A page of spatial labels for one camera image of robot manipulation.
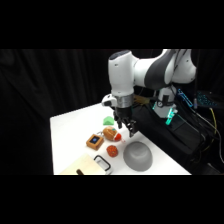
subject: table surface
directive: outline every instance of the table surface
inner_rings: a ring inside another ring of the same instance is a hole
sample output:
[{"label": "table surface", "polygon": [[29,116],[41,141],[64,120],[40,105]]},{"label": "table surface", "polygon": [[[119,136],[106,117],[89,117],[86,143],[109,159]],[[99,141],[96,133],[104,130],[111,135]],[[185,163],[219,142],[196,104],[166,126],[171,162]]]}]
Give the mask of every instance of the table surface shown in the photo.
[{"label": "table surface", "polygon": [[[98,151],[88,148],[86,141],[93,134],[103,131],[106,127],[103,125],[103,120],[108,116],[113,117],[111,108],[97,104],[50,119],[55,175],[64,171],[83,153],[89,154],[93,159],[97,155],[106,159],[112,166],[112,175],[190,175],[143,134],[138,132],[133,138],[129,138],[127,128],[123,125],[123,128],[119,130],[116,122],[113,127],[122,135],[125,143],[111,142],[105,139]],[[150,148],[153,165],[148,171],[136,172],[125,164],[123,152],[126,146],[132,142],[142,142]],[[107,154],[106,149],[110,145],[115,145],[118,148],[119,155],[116,158],[111,158]]]}]

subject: green object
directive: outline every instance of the green object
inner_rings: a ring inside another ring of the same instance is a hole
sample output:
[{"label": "green object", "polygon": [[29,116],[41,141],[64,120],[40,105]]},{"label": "green object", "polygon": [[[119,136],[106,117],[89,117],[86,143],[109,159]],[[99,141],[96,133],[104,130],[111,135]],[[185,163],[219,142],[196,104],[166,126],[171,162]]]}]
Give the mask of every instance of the green object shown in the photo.
[{"label": "green object", "polygon": [[167,121],[166,121],[166,125],[170,125],[170,123],[171,123],[171,121],[172,121],[172,119],[173,119],[173,117],[174,117],[174,112],[173,112],[173,109],[171,108],[170,109],[170,112],[169,112],[169,114],[168,114],[168,119],[167,119]]},{"label": "green object", "polygon": [[114,125],[114,119],[112,117],[106,117],[103,120],[103,125]]}]

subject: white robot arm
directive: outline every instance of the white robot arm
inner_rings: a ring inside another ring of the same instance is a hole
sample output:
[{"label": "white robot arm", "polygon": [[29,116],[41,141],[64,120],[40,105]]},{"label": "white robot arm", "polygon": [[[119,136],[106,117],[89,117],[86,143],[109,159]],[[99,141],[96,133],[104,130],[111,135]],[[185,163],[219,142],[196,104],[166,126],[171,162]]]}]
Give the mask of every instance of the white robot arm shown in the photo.
[{"label": "white robot arm", "polygon": [[161,118],[177,112],[174,104],[175,83],[191,83],[195,79],[196,67],[191,60],[191,49],[163,49],[162,54],[153,59],[140,60],[132,52],[122,51],[109,58],[109,78],[112,93],[104,97],[103,106],[115,107],[114,117],[119,128],[124,123],[132,137],[138,130],[132,119],[134,86],[160,90],[154,110]]}]

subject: black background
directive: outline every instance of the black background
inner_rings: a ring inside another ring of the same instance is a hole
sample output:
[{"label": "black background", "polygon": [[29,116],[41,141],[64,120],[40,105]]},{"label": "black background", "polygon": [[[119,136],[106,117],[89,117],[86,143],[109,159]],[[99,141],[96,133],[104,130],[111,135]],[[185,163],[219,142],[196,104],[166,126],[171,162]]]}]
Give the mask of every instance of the black background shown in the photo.
[{"label": "black background", "polygon": [[[53,174],[50,117],[101,102],[111,91],[108,58],[121,50],[126,49],[0,50],[2,174]],[[129,50],[139,58],[152,53]],[[153,57],[161,51],[155,49]],[[199,89],[224,95],[224,49],[202,49],[199,68]],[[183,88],[193,94],[193,84]],[[222,120],[222,112],[216,113]]]}]

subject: toy fruit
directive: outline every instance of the toy fruit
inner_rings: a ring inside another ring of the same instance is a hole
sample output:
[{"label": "toy fruit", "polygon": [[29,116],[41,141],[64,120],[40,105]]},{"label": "toy fruit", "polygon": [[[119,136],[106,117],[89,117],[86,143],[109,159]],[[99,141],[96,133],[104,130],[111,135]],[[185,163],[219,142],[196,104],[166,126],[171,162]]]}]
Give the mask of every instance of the toy fruit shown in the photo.
[{"label": "toy fruit", "polygon": [[110,141],[118,142],[122,139],[121,134],[117,132],[117,130],[113,127],[107,127],[103,130],[103,134],[105,138],[107,138]]},{"label": "toy fruit", "polygon": [[118,150],[117,150],[117,147],[116,146],[109,146],[107,148],[107,153],[109,154],[110,157],[114,158],[118,155]]}]

